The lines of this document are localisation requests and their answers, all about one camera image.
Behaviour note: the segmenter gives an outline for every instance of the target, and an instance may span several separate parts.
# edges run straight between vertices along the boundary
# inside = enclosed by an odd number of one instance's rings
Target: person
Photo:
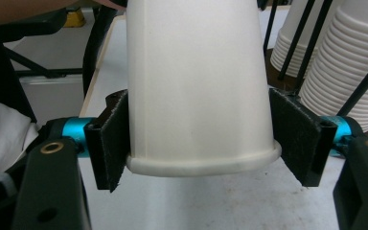
[[[116,10],[124,9],[110,0],[95,1]],[[0,0],[0,25],[65,8],[75,2],[77,0]]]

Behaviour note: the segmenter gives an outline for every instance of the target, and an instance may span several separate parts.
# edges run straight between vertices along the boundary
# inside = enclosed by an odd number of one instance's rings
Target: white paper cup
[[[126,23],[133,173],[238,173],[279,158],[255,1],[134,0]]]

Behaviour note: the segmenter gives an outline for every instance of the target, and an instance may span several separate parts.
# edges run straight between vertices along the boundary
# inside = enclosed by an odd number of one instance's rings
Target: black metal rod
[[[274,0],[271,6],[270,17],[268,18],[268,25],[267,25],[267,30],[265,31],[265,38],[264,38],[264,45],[263,45],[264,56],[267,53],[268,41],[270,40],[271,29],[273,28],[274,16],[276,15],[277,5],[279,1],[280,0]]]
[[[301,62],[300,69],[297,74],[297,80],[294,85],[296,94],[300,92],[301,85],[303,84],[304,75],[306,74],[307,68],[309,67],[312,52],[315,49],[316,41],[318,40],[319,34],[321,33],[322,26],[324,25],[325,18],[327,18],[328,11],[330,10],[333,0],[325,0],[322,4],[321,11],[319,12],[315,26],[310,37],[310,42],[307,47],[306,53],[304,54],[303,61]]]
[[[294,55],[295,48],[297,47],[298,40],[301,37],[301,34],[304,31],[304,27],[306,26],[307,20],[309,19],[313,4],[315,3],[315,0],[309,0],[306,7],[304,8],[303,15],[301,16],[301,21],[298,24],[297,30],[295,32],[294,38],[291,41],[291,44],[288,48],[288,53],[285,59],[285,62],[283,63],[282,70],[280,71],[280,75],[277,78],[278,80],[283,80],[286,75],[286,71],[288,69],[289,63],[291,62],[292,55]]]
[[[364,77],[362,82],[357,86],[354,93],[351,97],[346,101],[346,103],[342,106],[336,116],[347,116],[348,113],[354,108],[355,104],[360,100],[360,98],[366,93],[368,90],[368,74]]]
[[[100,12],[96,16],[82,59],[82,88],[84,97],[88,92],[89,84],[96,69],[98,53],[117,12],[109,7],[101,6]]]
[[[82,68],[70,68],[70,69],[49,69],[48,71],[59,75],[61,78],[67,75],[80,75],[82,74]],[[33,70],[16,70],[16,75],[19,78],[22,77],[35,77],[41,76],[40,73]]]
[[[0,40],[0,103],[18,110],[36,122],[35,114]]]
[[[30,59],[23,57],[21,55],[19,55],[18,53],[16,53],[13,50],[10,50],[8,48],[5,47],[5,51],[8,53],[8,56],[10,59],[16,61],[17,63],[28,67],[31,70],[36,71],[37,73],[40,73],[41,76],[45,76],[49,79],[52,78],[60,78],[60,75],[57,75],[55,73],[51,73],[50,71],[48,71],[46,68],[44,68],[43,66],[31,61]]]

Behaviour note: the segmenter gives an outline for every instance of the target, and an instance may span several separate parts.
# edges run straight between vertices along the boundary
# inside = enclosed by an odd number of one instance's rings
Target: white table
[[[287,10],[279,9],[269,47]],[[261,13],[265,32],[269,11]],[[105,96],[127,88],[126,21],[117,18],[81,116],[98,116]],[[305,188],[282,159],[253,172],[160,178],[128,169],[115,192],[98,191],[89,159],[80,160],[95,230],[337,229],[333,189],[344,161],[329,158],[318,188]]]

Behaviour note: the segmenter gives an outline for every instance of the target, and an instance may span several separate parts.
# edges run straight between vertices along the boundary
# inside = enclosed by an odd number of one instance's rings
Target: metal screw
[[[43,154],[52,154],[62,150],[63,147],[64,144],[62,144],[61,142],[52,142],[42,147],[40,149],[40,152]]]

